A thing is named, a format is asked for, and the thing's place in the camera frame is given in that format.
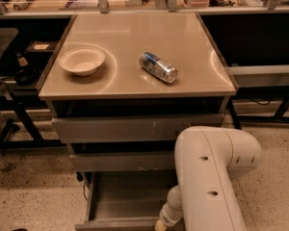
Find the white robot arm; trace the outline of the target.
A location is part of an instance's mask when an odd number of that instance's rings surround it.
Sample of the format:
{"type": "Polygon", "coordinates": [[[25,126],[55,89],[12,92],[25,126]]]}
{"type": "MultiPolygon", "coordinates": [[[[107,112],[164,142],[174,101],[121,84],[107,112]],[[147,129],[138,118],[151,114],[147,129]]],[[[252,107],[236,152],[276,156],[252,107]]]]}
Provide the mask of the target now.
{"type": "Polygon", "coordinates": [[[230,179],[256,168],[260,156],[259,141],[243,130],[195,126],[181,132],[174,149],[178,185],[155,231],[180,220],[185,231],[247,231],[230,179]]]}

